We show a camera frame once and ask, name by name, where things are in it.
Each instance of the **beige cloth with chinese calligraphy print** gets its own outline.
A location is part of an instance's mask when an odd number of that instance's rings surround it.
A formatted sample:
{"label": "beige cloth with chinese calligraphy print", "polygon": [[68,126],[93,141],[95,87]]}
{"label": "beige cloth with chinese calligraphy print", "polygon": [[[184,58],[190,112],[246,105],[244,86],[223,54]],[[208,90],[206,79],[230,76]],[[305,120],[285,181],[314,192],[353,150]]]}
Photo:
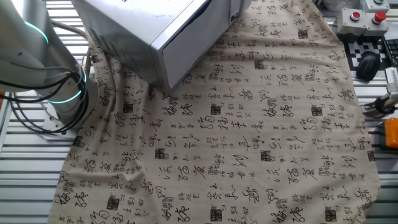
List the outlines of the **beige cloth with chinese calligraphy print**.
{"label": "beige cloth with chinese calligraphy print", "polygon": [[311,1],[253,1],[171,95],[91,46],[99,98],[49,223],[365,221],[376,164]]}

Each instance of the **aluminum rail table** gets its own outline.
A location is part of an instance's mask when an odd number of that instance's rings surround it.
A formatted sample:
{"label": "aluminum rail table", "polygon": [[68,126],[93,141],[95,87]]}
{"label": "aluminum rail table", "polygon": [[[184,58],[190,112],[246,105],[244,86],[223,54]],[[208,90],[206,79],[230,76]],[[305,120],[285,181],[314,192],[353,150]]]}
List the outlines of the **aluminum rail table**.
{"label": "aluminum rail table", "polygon": [[[52,19],[83,30],[83,23],[70,1],[47,0],[47,8]],[[394,17],[397,11],[390,10],[389,22],[398,22]],[[88,50],[87,41],[69,31],[59,28],[55,31],[81,62]],[[383,72],[368,84],[359,82],[355,72],[351,73],[360,103],[372,102],[386,94]],[[21,95],[35,98],[33,91]],[[30,119],[43,125],[45,112],[40,104],[22,104],[22,107]],[[29,131],[18,122],[7,104],[2,106],[0,116],[4,117],[0,134],[0,223],[47,223],[59,173],[72,142],[47,141]],[[398,117],[398,111],[379,120],[366,118],[382,186],[368,215],[368,223],[373,224],[398,223],[398,151],[380,150],[376,133],[376,126],[391,117]]]}

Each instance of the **red emergency stop button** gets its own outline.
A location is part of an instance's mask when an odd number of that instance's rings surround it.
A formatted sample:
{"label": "red emergency stop button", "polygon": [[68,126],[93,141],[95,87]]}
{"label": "red emergency stop button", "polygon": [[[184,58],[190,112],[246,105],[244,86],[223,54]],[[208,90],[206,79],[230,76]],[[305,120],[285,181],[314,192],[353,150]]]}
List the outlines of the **red emergency stop button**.
{"label": "red emergency stop button", "polygon": [[386,15],[385,12],[378,11],[378,12],[375,13],[375,15],[374,15],[374,20],[375,20],[376,22],[382,22],[382,21],[384,21],[384,20],[386,20],[386,19],[387,19],[387,15]]}

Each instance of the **black and white checkerboard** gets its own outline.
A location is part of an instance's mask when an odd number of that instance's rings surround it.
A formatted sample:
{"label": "black and white checkerboard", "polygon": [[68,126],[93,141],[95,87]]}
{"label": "black and white checkerboard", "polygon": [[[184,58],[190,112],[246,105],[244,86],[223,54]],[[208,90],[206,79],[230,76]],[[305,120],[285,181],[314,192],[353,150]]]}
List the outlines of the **black and white checkerboard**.
{"label": "black and white checkerboard", "polygon": [[387,52],[381,41],[376,44],[373,43],[362,43],[355,42],[353,44],[345,44],[346,54],[348,58],[349,69],[356,71],[359,62],[362,59],[362,54],[366,51],[372,51],[380,55],[380,67],[379,70],[384,70],[390,67],[390,61],[387,57]]}

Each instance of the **red button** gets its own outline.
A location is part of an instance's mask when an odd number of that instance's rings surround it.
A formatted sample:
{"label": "red button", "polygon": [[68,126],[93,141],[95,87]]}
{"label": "red button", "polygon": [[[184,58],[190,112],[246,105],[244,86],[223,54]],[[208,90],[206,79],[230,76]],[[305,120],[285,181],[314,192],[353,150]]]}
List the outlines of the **red button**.
{"label": "red button", "polygon": [[387,18],[387,15],[385,12],[382,11],[378,11],[377,13],[375,13],[374,15],[374,20],[376,22],[382,22],[383,20],[385,20]]}
{"label": "red button", "polygon": [[360,15],[359,12],[354,12],[354,13],[353,13],[353,17],[358,19],[358,18],[361,17],[361,15]]}

